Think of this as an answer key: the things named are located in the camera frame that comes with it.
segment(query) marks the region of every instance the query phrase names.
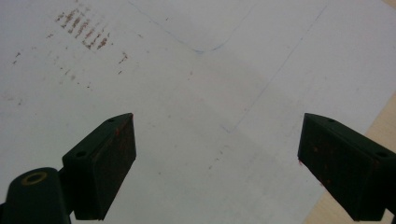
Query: brown stain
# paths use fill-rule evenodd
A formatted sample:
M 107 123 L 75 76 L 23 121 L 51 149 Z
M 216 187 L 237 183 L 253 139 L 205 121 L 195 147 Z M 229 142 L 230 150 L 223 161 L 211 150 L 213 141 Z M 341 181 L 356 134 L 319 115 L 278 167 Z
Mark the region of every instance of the brown stain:
M 84 21 L 84 22 L 79 26 L 78 32 L 77 32 L 77 34 L 76 34 L 76 36 L 75 36 L 75 39 L 77 39 L 77 37 L 78 37 L 79 35 L 81 35 L 82 31 L 83 31 L 89 24 L 90 24 L 90 19 L 87 19 L 86 21 Z
M 85 35 L 85 39 L 90 38 L 90 36 L 95 32 L 95 28 L 91 28 L 91 30 Z
M 90 44 L 87 48 L 90 49 L 91 46 L 95 44 L 96 39 L 99 38 L 101 35 L 102 35 L 102 33 L 99 33 L 99 34 L 96 36 L 96 38 L 91 42 L 91 44 Z
M 77 17 L 75 19 L 75 21 L 73 22 L 72 28 L 70 28 L 69 30 L 69 34 L 73 33 L 73 30 L 76 28 L 76 26 L 78 25 L 78 23 L 81 21 L 81 17 Z
M 121 61 L 119 61 L 119 64 L 125 62 L 125 60 L 128 59 L 128 54 L 126 54 L 125 52 L 123 52 L 122 54 L 124 57 L 121 59 Z
M 100 49 L 102 46 L 104 46 L 107 42 L 107 38 L 103 38 L 103 40 L 100 42 L 98 49 Z
M 71 20 L 73 20 L 73 17 L 74 17 L 76 12 L 78 12 L 78 8 L 74 9 L 73 11 L 71 11 L 69 13 L 69 15 L 66 16 L 66 21 L 62 25 L 62 28 L 66 27 L 67 23 L 69 23 Z

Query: wooden surface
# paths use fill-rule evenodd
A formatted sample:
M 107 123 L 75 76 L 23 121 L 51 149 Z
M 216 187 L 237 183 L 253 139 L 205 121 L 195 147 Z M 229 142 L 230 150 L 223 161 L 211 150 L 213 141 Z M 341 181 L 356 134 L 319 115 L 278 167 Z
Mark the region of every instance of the wooden surface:
M 366 136 L 380 145 L 396 151 L 396 92 L 373 122 Z M 390 223 L 393 214 L 388 210 L 381 222 Z M 355 223 L 341 205 L 326 191 L 306 218 L 306 224 L 314 223 Z
M 384 2 L 396 9 L 396 0 L 384 0 Z

